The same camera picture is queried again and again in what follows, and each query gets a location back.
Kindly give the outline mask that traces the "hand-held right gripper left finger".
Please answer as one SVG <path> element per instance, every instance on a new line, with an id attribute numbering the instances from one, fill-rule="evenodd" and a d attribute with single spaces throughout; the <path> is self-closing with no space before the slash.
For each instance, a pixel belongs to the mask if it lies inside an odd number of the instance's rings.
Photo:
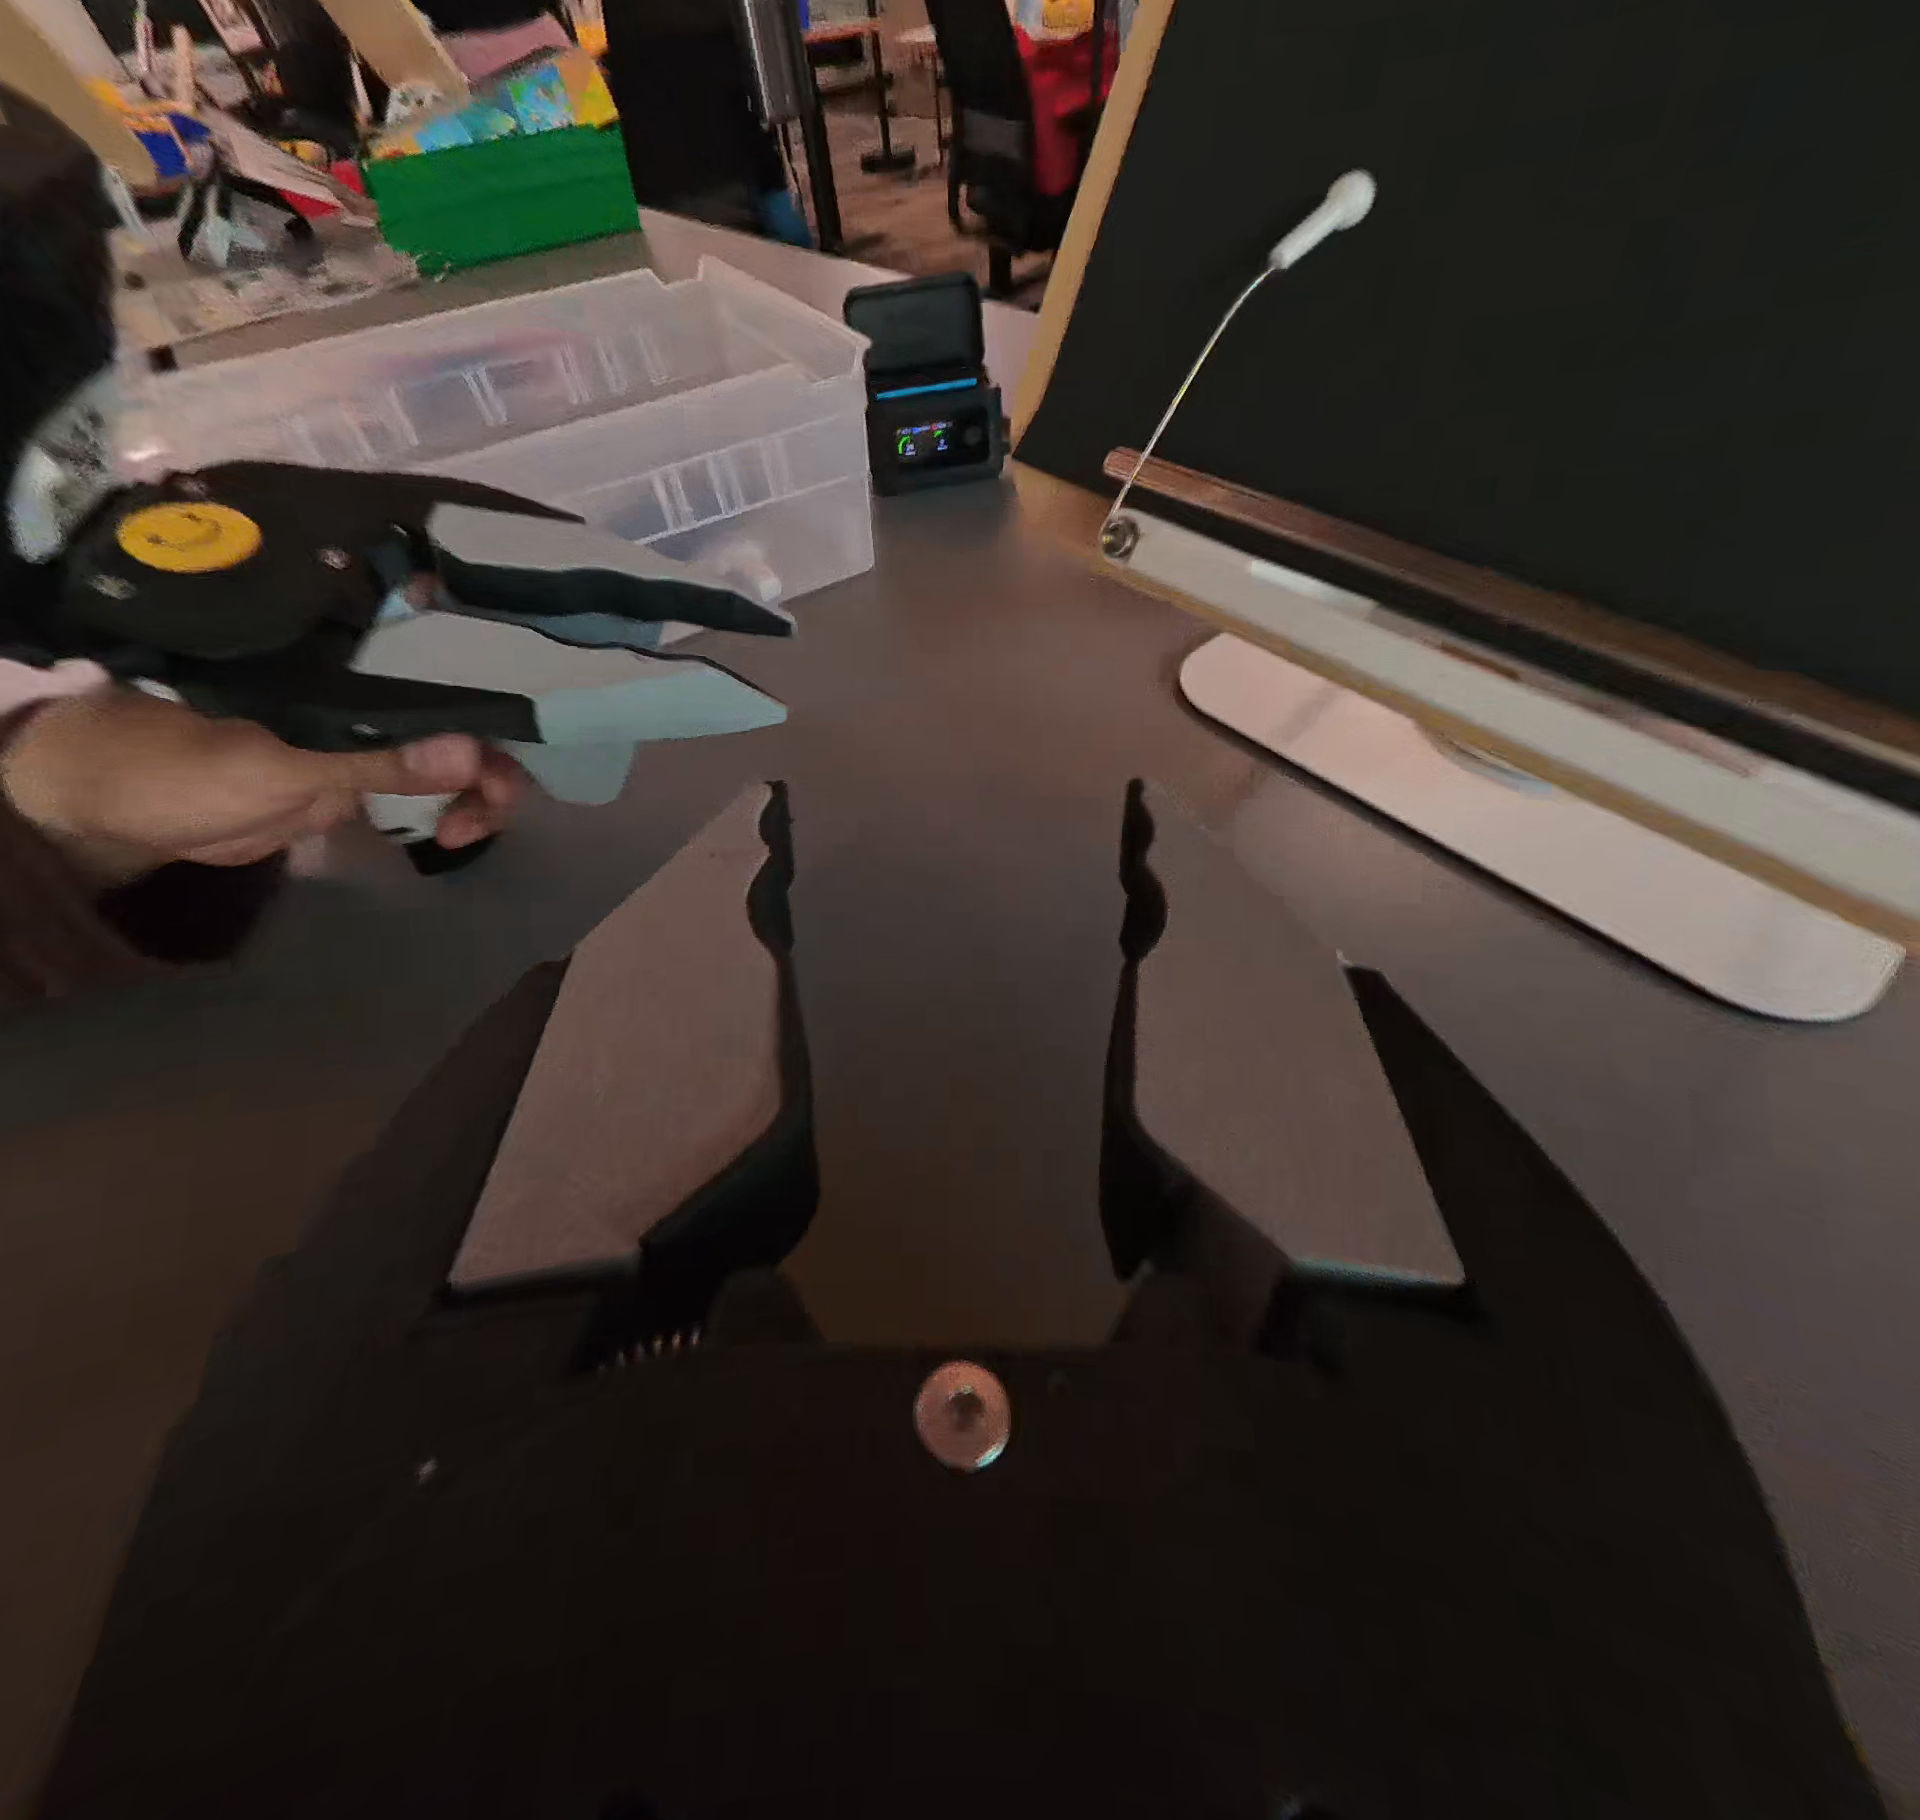
<path id="1" fill-rule="evenodd" d="M 564 964 L 446 1288 L 779 1262 L 816 1207 L 782 782 L 731 800 Z"/>

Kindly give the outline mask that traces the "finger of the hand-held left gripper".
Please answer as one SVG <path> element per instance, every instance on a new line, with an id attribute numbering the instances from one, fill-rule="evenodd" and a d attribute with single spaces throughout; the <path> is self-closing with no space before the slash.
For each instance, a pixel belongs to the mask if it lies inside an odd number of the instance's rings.
<path id="1" fill-rule="evenodd" d="M 514 757 L 546 792 L 600 804 L 621 797 L 634 752 L 779 728 L 779 698 L 698 657 L 628 645 L 567 645 L 475 613 L 415 613 L 370 631 L 351 670 L 408 681 L 439 698 L 493 691 L 522 701 L 530 725 L 466 725 Z"/>
<path id="2" fill-rule="evenodd" d="M 402 616 L 463 613 L 555 640 L 789 637 L 795 621 L 731 578 L 660 557 L 555 509 L 439 503 Z"/>

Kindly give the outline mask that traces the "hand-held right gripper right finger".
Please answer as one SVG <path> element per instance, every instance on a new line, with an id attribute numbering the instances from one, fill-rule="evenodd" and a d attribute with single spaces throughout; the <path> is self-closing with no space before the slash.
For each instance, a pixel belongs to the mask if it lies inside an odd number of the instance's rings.
<path id="1" fill-rule="evenodd" d="M 1305 1279 L 1465 1279 L 1338 952 L 1169 788 L 1117 833 L 1096 1218 L 1117 1279 L 1220 1231 Z"/>

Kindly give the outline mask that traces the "person's left forearm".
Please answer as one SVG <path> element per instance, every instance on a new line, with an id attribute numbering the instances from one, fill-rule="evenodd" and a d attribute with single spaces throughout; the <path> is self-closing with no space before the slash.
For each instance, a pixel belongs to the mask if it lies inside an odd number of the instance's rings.
<path id="1" fill-rule="evenodd" d="M 278 895 L 285 857 L 172 863 L 123 885 L 90 879 L 2 809 L 2 1018 L 232 958 Z"/>

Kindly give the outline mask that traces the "person's left hand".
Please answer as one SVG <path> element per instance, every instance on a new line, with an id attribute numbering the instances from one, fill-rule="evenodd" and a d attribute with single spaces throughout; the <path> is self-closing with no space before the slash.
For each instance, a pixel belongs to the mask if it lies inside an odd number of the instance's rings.
<path id="1" fill-rule="evenodd" d="M 524 789 L 514 757 L 466 734 L 305 752 L 120 687 L 34 706 L 2 743 L 13 815 L 102 885 L 163 866 L 253 866 L 358 822 L 373 797 L 442 800 L 436 842 L 472 846 Z"/>

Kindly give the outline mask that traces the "clear plastic bin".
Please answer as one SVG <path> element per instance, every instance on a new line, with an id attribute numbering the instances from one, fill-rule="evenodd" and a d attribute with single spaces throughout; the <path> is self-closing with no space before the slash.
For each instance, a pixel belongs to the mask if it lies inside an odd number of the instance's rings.
<path id="1" fill-rule="evenodd" d="M 713 570 L 759 546 L 785 604 L 874 567 L 864 384 L 794 360 L 423 461 Z"/>
<path id="2" fill-rule="evenodd" d="M 692 415 L 694 452 L 830 415 L 861 427 L 864 337 L 703 260 L 673 282 L 624 272 L 147 372 L 127 381 L 117 448 L 160 470 L 454 470 L 572 424 L 670 408 Z"/>

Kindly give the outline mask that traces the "clear plastic bag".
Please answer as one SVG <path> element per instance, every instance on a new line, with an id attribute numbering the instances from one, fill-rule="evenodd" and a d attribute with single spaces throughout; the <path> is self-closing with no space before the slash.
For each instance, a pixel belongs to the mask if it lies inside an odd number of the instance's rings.
<path id="1" fill-rule="evenodd" d="M 415 255 L 361 227 L 323 229 L 305 242 L 278 227 L 265 248 L 232 248 L 226 264 L 181 260 L 172 239 L 120 227 L 110 236 L 110 264 L 120 339 L 139 352 L 306 315 L 420 278 Z"/>

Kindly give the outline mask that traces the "green plastic bin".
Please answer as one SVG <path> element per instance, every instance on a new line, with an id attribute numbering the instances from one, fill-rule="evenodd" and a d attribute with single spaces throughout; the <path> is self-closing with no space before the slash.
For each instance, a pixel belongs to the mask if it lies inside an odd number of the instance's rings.
<path id="1" fill-rule="evenodd" d="M 366 157 L 378 236 L 426 278 L 639 233 L 621 123 Z"/>

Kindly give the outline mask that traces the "white stand base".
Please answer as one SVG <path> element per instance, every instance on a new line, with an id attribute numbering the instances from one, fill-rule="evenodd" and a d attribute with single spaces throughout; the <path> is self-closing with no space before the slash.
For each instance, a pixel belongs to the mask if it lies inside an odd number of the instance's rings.
<path id="1" fill-rule="evenodd" d="M 1211 725 L 1751 1018 L 1864 1018 L 1909 964 L 1892 940 L 1234 636 L 1195 646 L 1177 688 Z"/>

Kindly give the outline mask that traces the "black device with screen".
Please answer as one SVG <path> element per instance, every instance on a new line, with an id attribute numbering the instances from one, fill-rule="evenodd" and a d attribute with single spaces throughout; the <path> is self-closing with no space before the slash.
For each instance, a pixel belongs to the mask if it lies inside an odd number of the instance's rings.
<path id="1" fill-rule="evenodd" d="M 1004 469 L 1004 415 L 986 366 L 974 273 L 940 272 L 844 294 L 844 326 L 864 339 L 864 434 L 882 499 L 994 484 Z"/>

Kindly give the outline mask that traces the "black office chair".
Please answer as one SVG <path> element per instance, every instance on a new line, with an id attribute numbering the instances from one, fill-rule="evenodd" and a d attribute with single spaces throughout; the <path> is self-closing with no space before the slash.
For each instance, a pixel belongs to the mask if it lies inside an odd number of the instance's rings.
<path id="1" fill-rule="evenodd" d="M 1016 300 L 1046 281 L 1046 272 L 1025 272 L 1025 261 L 1052 260 L 1065 245 L 1092 149 L 1067 197 L 1037 194 L 1031 175 L 1031 100 L 1011 8 L 1004 0 L 920 2 L 943 61 L 952 117 L 949 220 L 953 229 L 971 229 L 982 239 L 986 294 Z M 1092 8 L 1092 29 L 1114 29 L 1108 0 L 1092 0 Z"/>

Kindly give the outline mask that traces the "red cloth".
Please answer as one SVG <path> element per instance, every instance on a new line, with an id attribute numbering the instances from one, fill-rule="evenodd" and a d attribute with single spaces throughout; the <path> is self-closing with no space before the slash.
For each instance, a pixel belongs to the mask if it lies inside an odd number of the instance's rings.
<path id="1" fill-rule="evenodd" d="M 1117 69 L 1114 29 L 1035 39 L 1014 29 L 1031 100 L 1031 175 L 1043 197 L 1067 197 L 1092 149 Z"/>

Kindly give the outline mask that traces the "black board with wooden edge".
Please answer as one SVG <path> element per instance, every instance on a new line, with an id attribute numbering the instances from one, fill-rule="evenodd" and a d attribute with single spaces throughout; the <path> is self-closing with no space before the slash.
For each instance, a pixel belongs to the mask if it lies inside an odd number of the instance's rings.
<path id="1" fill-rule="evenodd" d="M 1456 636 L 1187 590 L 1916 945 L 1916 0 L 1140 0 L 1016 406 L 1147 516 Z"/>

